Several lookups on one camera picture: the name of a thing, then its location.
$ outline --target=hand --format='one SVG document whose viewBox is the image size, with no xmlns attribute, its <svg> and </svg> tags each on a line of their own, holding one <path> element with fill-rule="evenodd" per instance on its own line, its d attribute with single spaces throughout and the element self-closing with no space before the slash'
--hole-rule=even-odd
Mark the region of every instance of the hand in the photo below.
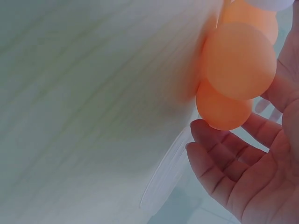
<svg viewBox="0 0 299 224">
<path fill-rule="evenodd" d="M 283 113 L 282 126 L 252 114 L 243 128 L 268 153 L 196 120 L 189 161 L 209 195 L 242 224 L 298 224 L 299 86 L 277 75 L 265 97 Z"/>
<path fill-rule="evenodd" d="M 277 73 L 285 76 L 295 83 L 299 83 L 299 1 L 293 5 L 293 25 L 288 34 L 285 44 L 277 60 Z M 270 102 L 261 99 L 256 105 L 256 112 L 263 112 Z M 270 120 L 277 122 L 281 117 L 281 112 L 274 109 Z"/>
</svg>

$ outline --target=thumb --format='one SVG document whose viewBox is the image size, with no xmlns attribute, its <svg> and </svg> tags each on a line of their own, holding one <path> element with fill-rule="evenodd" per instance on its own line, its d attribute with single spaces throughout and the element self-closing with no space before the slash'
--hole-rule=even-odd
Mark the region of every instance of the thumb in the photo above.
<svg viewBox="0 0 299 224">
<path fill-rule="evenodd" d="M 282 126 L 299 159 L 299 86 L 291 80 L 277 74 L 266 98 L 283 113 Z"/>
</svg>

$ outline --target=ping pong ball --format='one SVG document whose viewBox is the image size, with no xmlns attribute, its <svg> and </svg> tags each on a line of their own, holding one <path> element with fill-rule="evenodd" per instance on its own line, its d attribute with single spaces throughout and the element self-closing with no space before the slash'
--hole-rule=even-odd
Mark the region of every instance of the ping pong ball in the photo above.
<svg viewBox="0 0 299 224">
<path fill-rule="evenodd" d="M 278 37 L 276 13 L 253 7 L 244 0 L 236 0 L 224 12 L 223 23 L 244 22 L 260 30 L 272 44 Z"/>
<path fill-rule="evenodd" d="M 245 0 L 247 3 L 262 10 L 278 12 L 290 7 L 294 0 Z"/>
<path fill-rule="evenodd" d="M 249 118 L 253 100 L 234 100 L 217 92 L 207 79 L 198 88 L 198 112 L 211 127 L 228 131 L 240 127 Z"/>
<path fill-rule="evenodd" d="M 262 95 L 276 73 L 270 41 L 253 26 L 238 22 L 222 24 L 210 33 L 200 63 L 218 92 L 238 100 Z"/>
</svg>

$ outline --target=white object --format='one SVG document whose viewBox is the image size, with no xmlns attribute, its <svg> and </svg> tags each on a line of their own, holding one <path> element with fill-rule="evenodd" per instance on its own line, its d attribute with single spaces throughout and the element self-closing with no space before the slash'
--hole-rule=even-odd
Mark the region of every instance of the white object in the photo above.
<svg viewBox="0 0 299 224">
<path fill-rule="evenodd" d="M 221 0 L 0 2 L 0 224 L 147 223 L 193 109 L 172 81 Z"/>
<path fill-rule="evenodd" d="M 150 180 L 140 207 L 152 216 L 168 199 L 177 185 L 188 162 L 185 145 L 193 141 L 191 130 L 186 127 L 173 142 Z"/>
<path fill-rule="evenodd" d="M 245 0 L 247 3 L 266 11 L 278 12 L 290 7 L 294 0 Z"/>
</svg>

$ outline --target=orange ball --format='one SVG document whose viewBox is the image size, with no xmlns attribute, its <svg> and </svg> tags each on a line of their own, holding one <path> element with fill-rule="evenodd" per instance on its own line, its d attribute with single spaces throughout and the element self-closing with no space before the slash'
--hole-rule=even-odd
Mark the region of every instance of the orange ball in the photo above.
<svg viewBox="0 0 299 224">
<path fill-rule="evenodd" d="M 253 100 L 234 100 L 225 97 L 204 79 L 197 91 L 196 104 L 200 116 L 211 127 L 226 131 L 245 123 L 251 114 Z"/>
<path fill-rule="evenodd" d="M 270 41 L 245 23 L 220 25 L 207 38 L 201 72 L 221 94 L 239 100 L 263 94 L 276 73 L 276 55 Z"/>
<path fill-rule="evenodd" d="M 261 31 L 272 44 L 278 37 L 278 23 L 276 13 L 256 8 L 244 0 L 236 0 L 225 10 L 223 23 L 243 22 Z"/>
</svg>

